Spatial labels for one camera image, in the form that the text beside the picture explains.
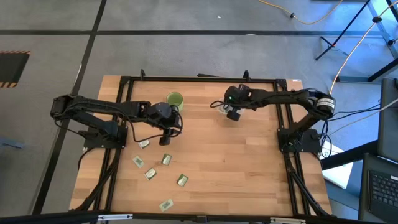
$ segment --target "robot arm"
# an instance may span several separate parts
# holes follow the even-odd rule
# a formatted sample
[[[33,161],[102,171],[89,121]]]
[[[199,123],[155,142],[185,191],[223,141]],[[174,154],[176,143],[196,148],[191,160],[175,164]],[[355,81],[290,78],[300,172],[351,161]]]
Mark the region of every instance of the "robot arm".
[[[148,101],[113,103],[83,96],[64,95],[54,99],[50,115],[55,121],[72,119],[89,126],[89,130],[79,131],[79,134],[86,138],[85,147],[123,148],[126,143],[127,126],[119,126],[116,121],[103,121],[90,113],[116,115],[131,123],[145,122],[159,128],[163,130],[160,145],[168,145],[170,137],[176,136],[182,128],[179,125],[181,116],[178,109],[175,110],[168,103],[151,105]]]
[[[242,108],[256,110],[270,104],[298,104],[307,111],[306,115],[298,123],[293,123],[288,129],[278,129],[278,141],[280,151],[284,154],[288,174],[294,179],[298,187],[307,198],[309,204],[317,215],[329,215],[315,201],[306,188],[304,182],[297,175],[288,152],[321,152],[321,145],[316,130],[310,129],[319,120],[328,120],[333,116],[335,99],[330,95],[311,89],[299,91],[268,92],[261,89],[251,89],[240,84],[239,87],[231,86],[224,94],[224,101],[216,101],[211,107],[230,106],[227,117],[238,121],[240,114],[237,110]]]

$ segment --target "green cup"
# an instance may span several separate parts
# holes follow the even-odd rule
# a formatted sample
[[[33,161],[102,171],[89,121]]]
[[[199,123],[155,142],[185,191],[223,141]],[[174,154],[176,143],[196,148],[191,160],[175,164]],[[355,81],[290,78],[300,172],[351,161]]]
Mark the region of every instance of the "green cup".
[[[169,93],[166,97],[166,102],[170,105],[175,105],[178,107],[178,110],[181,112],[182,107],[184,105],[184,101],[182,95],[177,92]]]

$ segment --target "wooden table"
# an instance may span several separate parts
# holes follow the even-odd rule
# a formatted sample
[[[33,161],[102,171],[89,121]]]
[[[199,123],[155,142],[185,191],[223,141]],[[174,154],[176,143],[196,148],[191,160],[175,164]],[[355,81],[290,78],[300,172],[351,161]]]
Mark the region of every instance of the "wooden table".
[[[119,80],[120,76],[105,76],[98,99],[115,101]],[[288,89],[302,88],[300,80],[287,80],[287,83]],[[155,138],[150,146],[141,149],[129,131],[119,163],[113,212],[162,213],[160,203],[171,198],[174,206],[165,213],[292,215],[285,164],[277,143],[276,107],[269,105],[256,112],[245,110],[239,122],[231,121],[209,107],[231,85],[238,83],[134,82],[132,100],[157,103],[165,101],[173,91],[183,95],[183,134],[172,138],[169,146],[159,146],[159,138]],[[273,91],[271,84],[247,85]],[[295,121],[307,114],[297,105],[292,105],[292,111]],[[136,123],[134,127],[139,139],[161,133],[144,123]],[[165,153],[172,155],[169,166],[160,163]],[[97,184],[103,155],[104,149],[94,149],[82,160],[70,208],[79,206]],[[322,208],[331,213],[319,161],[309,153],[300,155],[308,189]],[[133,163],[135,156],[144,160],[143,168]],[[144,173],[151,167],[157,175],[147,180]],[[189,177],[184,187],[176,184],[180,174]],[[298,208],[303,213],[299,192],[296,186]]]

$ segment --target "gray floor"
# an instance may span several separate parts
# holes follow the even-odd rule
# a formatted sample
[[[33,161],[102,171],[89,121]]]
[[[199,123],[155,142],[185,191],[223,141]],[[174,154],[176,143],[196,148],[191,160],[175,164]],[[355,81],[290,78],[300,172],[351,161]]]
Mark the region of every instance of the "gray floor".
[[[273,2],[294,9],[306,21],[319,18],[336,4],[311,0]],[[91,29],[99,4],[100,0],[2,0],[0,29]],[[373,4],[378,12],[386,7],[383,0]],[[336,31],[342,30],[361,6],[362,3],[343,3],[322,23],[305,26],[256,0],[113,0],[108,1],[99,29]],[[366,30],[371,19],[365,9],[350,30]],[[396,29],[390,12],[386,13],[386,29]],[[57,132],[49,116],[52,99],[72,89],[87,40],[87,36],[0,36],[0,50],[32,51],[17,88],[0,89],[0,136],[26,145],[23,150],[0,149],[0,217],[30,212]],[[358,40],[359,37],[344,37],[338,47],[349,52]],[[305,87],[327,91],[345,56],[329,52],[314,61],[325,47],[318,37],[99,36],[80,94],[95,98],[103,75],[138,75],[140,69],[148,75],[207,73],[225,77],[241,77],[243,71],[249,70],[252,77],[301,79]],[[392,59],[384,40],[370,37],[358,47],[342,75],[371,75]],[[377,104],[380,85],[338,83],[333,96],[337,111],[367,108]],[[330,130],[360,117],[335,121]],[[350,126],[332,135],[333,144],[350,149],[372,141],[377,138],[377,123],[378,116],[373,116]],[[44,212],[68,210],[82,143],[78,136],[67,134]],[[339,217],[353,217],[339,203],[331,203],[333,213]]]

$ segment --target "laptop keyboard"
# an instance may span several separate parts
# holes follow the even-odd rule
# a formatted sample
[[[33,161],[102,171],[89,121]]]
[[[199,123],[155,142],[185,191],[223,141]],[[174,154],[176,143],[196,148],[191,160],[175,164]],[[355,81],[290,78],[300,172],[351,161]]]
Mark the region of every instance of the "laptop keyboard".
[[[379,202],[395,207],[398,212],[398,180],[391,175],[370,173],[371,198]]]

